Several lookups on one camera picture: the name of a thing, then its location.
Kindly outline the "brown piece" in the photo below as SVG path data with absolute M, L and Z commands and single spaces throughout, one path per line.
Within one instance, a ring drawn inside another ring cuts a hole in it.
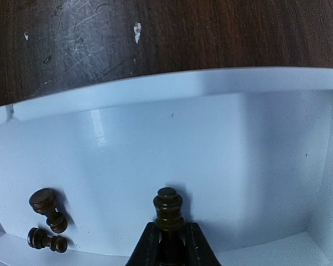
M 172 187 L 163 187 L 153 199 L 157 213 L 155 225 L 160 230 L 160 265 L 183 265 L 185 245 L 179 235 L 184 225 L 182 197 Z

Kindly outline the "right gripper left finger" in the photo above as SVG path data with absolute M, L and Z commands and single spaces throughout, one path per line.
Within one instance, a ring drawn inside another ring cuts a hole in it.
M 147 223 L 126 266 L 159 265 L 159 238 L 159 228 L 154 222 Z

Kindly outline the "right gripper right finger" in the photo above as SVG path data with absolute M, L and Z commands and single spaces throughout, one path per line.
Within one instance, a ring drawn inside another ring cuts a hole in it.
M 203 231 L 195 222 L 185 226 L 185 265 L 221 266 Z

